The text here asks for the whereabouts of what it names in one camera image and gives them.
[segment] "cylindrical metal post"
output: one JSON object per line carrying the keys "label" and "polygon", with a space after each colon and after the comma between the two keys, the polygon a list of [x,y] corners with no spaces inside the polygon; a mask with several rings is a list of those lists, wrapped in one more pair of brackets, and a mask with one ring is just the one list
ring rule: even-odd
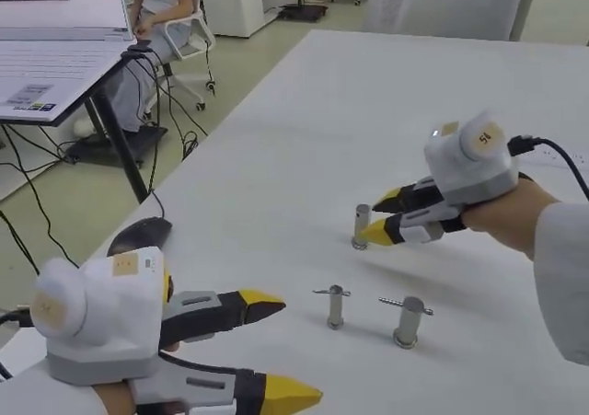
{"label": "cylindrical metal post", "polygon": [[334,284],[329,288],[329,317],[328,326],[339,329],[343,326],[343,288]]}
{"label": "cylindrical metal post", "polygon": [[417,331],[422,321],[425,304],[417,297],[406,297],[401,308],[398,328],[393,332],[393,339],[403,349],[411,349],[417,344]]}
{"label": "cylindrical metal post", "polygon": [[368,248],[368,242],[362,238],[362,232],[370,225],[370,205],[362,203],[356,206],[356,220],[353,227],[352,246],[355,249],[364,250]]}

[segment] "metal pin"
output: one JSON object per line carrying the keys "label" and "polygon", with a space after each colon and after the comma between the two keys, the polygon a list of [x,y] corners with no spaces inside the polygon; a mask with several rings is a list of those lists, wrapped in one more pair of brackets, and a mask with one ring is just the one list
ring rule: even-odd
{"label": "metal pin", "polygon": [[328,326],[331,329],[337,330],[343,326],[343,297],[349,297],[349,291],[344,291],[338,284],[332,285],[327,290],[313,291],[315,294],[329,294],[329,316]]}
{"label": "metal pin", "polygon": [[362,238],[361,233],[370,225],[371,211],[372,207],[365,203],[356,206],[356,220],[354,222],[352,237],[352,246],[354,249],[363,251],[368,248],[368,242]]}
{"label": "metal pin", "polygon": [[401,307],[401,316],[398,327],[393,332],[393,340],[400,348],[414,348],[417,344],[417,331],[422,321],[422,315],[432,316],[432,309],[425,307],[423,301],[417,297],[405,297],[402,302],[381,297],[378,301]]}

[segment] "light green floor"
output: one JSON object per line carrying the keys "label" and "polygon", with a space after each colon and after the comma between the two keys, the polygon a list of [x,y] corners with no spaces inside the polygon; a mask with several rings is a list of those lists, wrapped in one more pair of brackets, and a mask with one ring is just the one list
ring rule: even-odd
{"label": "light green floor", "polygon": [[[249,40],[221,38],[210,55],[218,84],[217,97],[207,95],[207,110],[197,113],[187,98],[175,96],[210,132],[311,29],[355,30],[360,27],[362,15],[361,6],[330,5],[328,15],[318,24],[275,21]],[[185,67],[189,71],[202,70],[202,60],[187,63]],[[182,130],[194,129],[180,110],[176,112]],[[178,134],[168,116],[163,117],[162,123],[170,133],[160,147],[156,182],[164,179],[180,161]],[[149,171],[150,165],[145,165],[142,170],[145,179]],[[92,254],[137,206],[120,169],[60,164],[34,179],[34,184],[52,220],[52,234],[78,262]],[[47,225],[29,188],[1,202],[0,208],[38,263],[60,256],[59,249],[47,237]],[[3,225],[0,226],[0,254],[0,308],[12,309],[16,304],[27,303],[34,273]]]}

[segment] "white cylindrical knob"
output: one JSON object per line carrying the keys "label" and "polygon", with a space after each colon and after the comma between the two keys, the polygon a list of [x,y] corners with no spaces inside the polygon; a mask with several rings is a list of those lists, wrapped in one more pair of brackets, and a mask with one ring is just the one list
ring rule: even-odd
{"label": "white cylindrical knob", "polygon": [[64,259],[49,260],[35,282],[30,316],[47,339],[67,339],[86,319],[86,291],[82,272]]}
{"label": "white cylindrical knob", "polygon": [[470,160],[487,160],[506,152],[507,139],[489,113],[483,112],[460,131],[460,148]]}

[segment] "human hand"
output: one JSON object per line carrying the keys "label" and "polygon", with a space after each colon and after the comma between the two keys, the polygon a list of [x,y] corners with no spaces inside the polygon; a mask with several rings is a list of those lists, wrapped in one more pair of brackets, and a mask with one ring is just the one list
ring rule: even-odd
{"label": "human hand", "polygon": [[466,210],[462,213],[462,221],[473,231],[488,233],[506,247],[523,252],[533,260],[538,217],[556,202],[558,200],[536,182],[519,179],[515,190]]}
{"label": "human hand", "polygon": [[[179,343],[170,346],[166,351],[175,352],[178,349]],[[102,400],[102,404],[109,415],[134,415],[135,403],[133,401],[133,393],[127,383],[121,382],[92,387]],[[166,413],[174,415],[182,412],[182,409],[183,407],[181,405],[169,404],[166,407]]]}
{"label": "human hand", "polygon": [[135,26],[135,36],[140,40],[146,40],[151,34],[154,27],[154,21],[150,17],[146,17]]}

